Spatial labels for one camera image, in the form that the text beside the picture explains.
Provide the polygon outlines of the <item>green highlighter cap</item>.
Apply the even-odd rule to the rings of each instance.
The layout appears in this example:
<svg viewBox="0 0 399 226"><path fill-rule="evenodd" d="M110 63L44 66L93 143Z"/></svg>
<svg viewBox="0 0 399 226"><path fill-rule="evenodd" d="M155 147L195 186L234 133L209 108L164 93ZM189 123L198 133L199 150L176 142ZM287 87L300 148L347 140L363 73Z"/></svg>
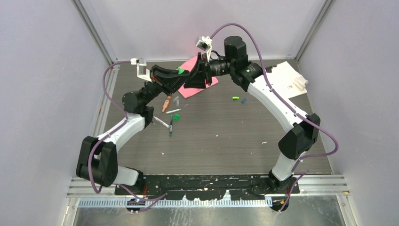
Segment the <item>green highlighter cap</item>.
<svg viewBox="0 0 399 226"><path fill-rule="evenodd" d="M177 70L178 70L178 74L182 74L185 71L183 68L180 68L180 67L177 67Z"/></svg>

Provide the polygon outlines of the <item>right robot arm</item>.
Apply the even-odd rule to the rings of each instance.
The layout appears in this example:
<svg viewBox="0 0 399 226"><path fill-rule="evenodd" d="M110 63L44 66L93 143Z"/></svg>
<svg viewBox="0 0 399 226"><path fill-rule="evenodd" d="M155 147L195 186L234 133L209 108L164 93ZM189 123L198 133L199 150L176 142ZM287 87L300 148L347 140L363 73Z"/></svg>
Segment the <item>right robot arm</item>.
<svg viewBox="0 0 399 226"><path fill-rule="evenodd" d="M273 192L282 192L289 185L295 164L317 141L319 116L315 113L308 115L290 100L276 95L271 83L265 80L264 68L249 61L246 43L240 36L225 38L224 55L217 59L211 58L213 50L210 37L198 37L196 47L203 50L204 54L198 54L185 88L202 89L212 84L213 77L228 74L236 85L259 100L286 132L278 142L280 155L266 180Z"/></svg>

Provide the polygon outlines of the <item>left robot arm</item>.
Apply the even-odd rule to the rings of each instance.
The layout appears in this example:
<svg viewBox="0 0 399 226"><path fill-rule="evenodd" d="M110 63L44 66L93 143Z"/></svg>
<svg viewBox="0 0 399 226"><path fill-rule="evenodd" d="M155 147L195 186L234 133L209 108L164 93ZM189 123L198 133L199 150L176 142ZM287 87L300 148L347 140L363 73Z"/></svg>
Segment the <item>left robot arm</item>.
<svg viewBox="0 0 399 226"><path fill-rule="evenodd" d="M191 75L188 70L153 66L149 70L149 82L141 89L127 92L123 96L120 110L124 118L107 132L83 139L76 175L90 181L93 186L123 184L132 194L140 194L144 190L142 172L119 166L118 150L152 122L154 108L148 104L161 93L168 96L175 93Z"/></svg>

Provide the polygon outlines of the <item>clear pen cap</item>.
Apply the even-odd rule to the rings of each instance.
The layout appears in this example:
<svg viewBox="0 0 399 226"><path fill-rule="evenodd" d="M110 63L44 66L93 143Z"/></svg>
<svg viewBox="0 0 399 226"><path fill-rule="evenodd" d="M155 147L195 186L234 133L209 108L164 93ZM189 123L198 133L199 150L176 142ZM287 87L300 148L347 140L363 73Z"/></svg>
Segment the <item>clear pen cap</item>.
<svg viewBox="0 0 399 226"><path fill-rule="evenodd" d="M179 106L179 99L180 99L179 96L177 96L177 97L175 97L175 98L173 99L173 102L176 103L177 106Z"/></svg>

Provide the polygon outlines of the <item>green gel pen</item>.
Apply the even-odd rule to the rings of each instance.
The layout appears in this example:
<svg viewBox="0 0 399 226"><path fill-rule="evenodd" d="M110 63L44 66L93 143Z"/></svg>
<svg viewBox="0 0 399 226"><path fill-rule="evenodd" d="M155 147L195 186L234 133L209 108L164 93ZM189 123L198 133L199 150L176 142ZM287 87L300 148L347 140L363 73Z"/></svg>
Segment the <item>green gel pen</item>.
<svg viewBox="0 0 399 226"><path fill-rule="evenodd" d="M169 136L172 137L173 134L173 116L170 118L170 125L169 125Z"/></svg>

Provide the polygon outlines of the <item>pink cloth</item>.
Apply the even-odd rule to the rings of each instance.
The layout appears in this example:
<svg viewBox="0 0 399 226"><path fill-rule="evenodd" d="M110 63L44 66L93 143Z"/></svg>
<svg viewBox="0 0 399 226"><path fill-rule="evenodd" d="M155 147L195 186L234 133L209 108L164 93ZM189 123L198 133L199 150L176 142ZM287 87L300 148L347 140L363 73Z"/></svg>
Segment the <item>pink cloth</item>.
<svg viewBox="0 0 399 226"><path fill-rule="evenodd" d="M179 66L179 68L181 69L185 69L188 71L191 71L196 63L197 57L194 56L191 59L187 60L186 62L184 62L183 64L181 64ZM216 84L218 84L219 81L216 77L212 78L212 84L211 85L206 85L206 89L208 89L211 86L214 86ZM198 89L198 88L184 88L183 86L178 90L178 92L184 97L184 98L189 98L192 97L198 93L200 93L201 91L203 91L204 89Z"/></svg>

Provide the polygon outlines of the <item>orange highlighter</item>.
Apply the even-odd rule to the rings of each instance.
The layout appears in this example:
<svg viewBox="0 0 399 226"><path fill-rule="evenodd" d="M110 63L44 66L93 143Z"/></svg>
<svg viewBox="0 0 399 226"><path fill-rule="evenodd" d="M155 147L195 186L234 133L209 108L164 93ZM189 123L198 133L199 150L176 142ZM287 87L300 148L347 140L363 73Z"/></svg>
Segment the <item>orange highlighter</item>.
<svg viewBox="0 0 399 226"><path fill-rule="evenodd" d="M167 96L167 98L166 98L166 100L165 100L165 102L164 102L164 104L162 106L162 112L163 113L168 109L168 107L169 107L169 105L171 103L171 99L172 99L172 96Z"/></svg>

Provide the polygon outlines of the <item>white blue marker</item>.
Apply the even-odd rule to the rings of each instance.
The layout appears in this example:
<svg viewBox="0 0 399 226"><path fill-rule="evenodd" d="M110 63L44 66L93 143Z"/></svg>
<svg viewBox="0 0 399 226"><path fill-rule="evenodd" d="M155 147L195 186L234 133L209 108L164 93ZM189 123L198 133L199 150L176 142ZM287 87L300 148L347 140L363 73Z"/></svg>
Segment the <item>white blue marker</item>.
<svg viewBox="0 0 399 226"><path fill-rule="evenodd" d="M158 117L156 117L156 116L153 116L153 118L154 118L157 122L159 122L161 125L165 126L166 128L170 128L170 125L167 124L166 122L164 122L163 120L161 120L160 118L158 118Z"/></svg>

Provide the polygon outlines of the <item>white cloth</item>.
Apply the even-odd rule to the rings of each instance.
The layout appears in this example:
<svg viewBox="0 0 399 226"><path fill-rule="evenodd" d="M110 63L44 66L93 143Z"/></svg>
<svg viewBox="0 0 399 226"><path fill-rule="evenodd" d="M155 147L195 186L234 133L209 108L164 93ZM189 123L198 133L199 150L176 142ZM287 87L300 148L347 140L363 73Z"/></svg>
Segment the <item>white cloth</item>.
<svg viewBox="0 0 399 226"><path fill-rule="evenodd" d="M268 81L277 93L285 99L291 99L307 93L309 83L287 61L265 68Z"/></svg>

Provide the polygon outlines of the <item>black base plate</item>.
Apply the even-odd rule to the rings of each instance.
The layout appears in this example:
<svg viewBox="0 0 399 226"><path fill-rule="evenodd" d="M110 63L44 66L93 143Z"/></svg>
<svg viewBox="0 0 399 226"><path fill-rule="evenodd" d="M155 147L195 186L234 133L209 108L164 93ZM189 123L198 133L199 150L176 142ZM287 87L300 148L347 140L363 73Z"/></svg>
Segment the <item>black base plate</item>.
<svg viewBox="0 0 399 226"><path fill-rule="evenodd" d="M267 175L145 175L133 186L117 187L115 194L134 193L150 199L163 196L172 201L211 201L227 196L233 201L261 200L267 194L287 195L295 180L291 177L281 184Z"/></svg>

